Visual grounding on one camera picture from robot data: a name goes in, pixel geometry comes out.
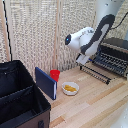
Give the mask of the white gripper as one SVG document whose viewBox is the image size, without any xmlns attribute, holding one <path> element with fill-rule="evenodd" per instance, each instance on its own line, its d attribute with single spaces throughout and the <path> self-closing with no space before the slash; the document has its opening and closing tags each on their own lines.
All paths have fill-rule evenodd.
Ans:
<svg viewBox="0 0 128 128">
<path fill-rule="evenodd" d="M 85 65 L 89 61 L 89 56 L 79 54 L 76 58 L 76 62 L 81 65 Z"/>
</svg>

